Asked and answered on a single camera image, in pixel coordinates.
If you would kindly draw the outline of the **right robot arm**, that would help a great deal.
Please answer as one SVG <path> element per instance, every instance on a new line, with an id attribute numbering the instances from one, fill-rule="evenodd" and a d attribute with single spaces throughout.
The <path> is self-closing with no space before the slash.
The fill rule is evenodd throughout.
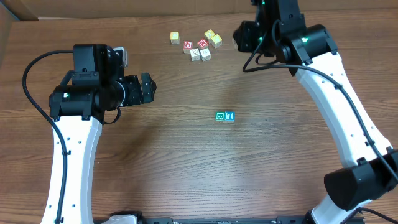
<path id="1" fill-rule="evenodd" d="M 307 27 L 297 1 L 254 1 L 253 21 L 233 39 L 256 70 L 286 68 L 317 104 L 338 148 L 342 168 L 324 177 L 326 197 L 304 223 L 346 223 L 397 186 L 397 151 L 375 127 L 343 67 L 338 47 L 320 24 Z"/>

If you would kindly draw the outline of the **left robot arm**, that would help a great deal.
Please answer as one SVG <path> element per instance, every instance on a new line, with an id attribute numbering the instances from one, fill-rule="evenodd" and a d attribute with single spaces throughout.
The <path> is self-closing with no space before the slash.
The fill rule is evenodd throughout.
<path id="1" fill-rule="evenodd" d="M 156 91 L 149 73 L 125 76 L 124 47 L 76 44 L 73 61 L 49 97 L 54 154 L 42 223 L 93 222 L 93 167 L 105 112 L 151 103 Z"/>

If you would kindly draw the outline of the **white block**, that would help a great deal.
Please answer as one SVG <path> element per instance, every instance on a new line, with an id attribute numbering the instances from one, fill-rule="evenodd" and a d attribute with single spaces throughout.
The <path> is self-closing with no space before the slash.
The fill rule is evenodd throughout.
<path id="1" fill-rule="evenodd" d="M 190 50 L 190 56 L 191 56 L 191 60 L 192 62 L 200 60 L 201 59 L 201 55 L 200 55 L 200 51 L 198 48 L 195 49 L 191 49 Z"/>
<path id="2" fill-rule="evenodd" d="M 203 62 L 211 59 L 211 53 L 208 48 L 200 50 L 200 55 Z"/>

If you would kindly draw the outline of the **blue block letter L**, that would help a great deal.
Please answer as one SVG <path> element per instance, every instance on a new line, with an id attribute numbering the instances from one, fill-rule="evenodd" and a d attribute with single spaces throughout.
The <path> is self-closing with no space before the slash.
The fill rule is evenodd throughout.
<path id="1" fill-rule="evenodd" d="M 234 123 L 235 121 L 235 112 L 234 111 L 225 111 L 224 112 L 224 122 L 225 123 Z"/>

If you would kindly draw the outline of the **green block letter B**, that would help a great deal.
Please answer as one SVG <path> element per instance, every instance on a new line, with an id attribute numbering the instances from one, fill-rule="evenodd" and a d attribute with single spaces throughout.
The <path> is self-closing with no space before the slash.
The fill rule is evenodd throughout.
<path id="1" fill-rule="evenodd" d="M 216 123 L 224 123 L 225 122 L 225 113 L 224 111 L 217 111 L 215 114 L 215 122 Z"/>

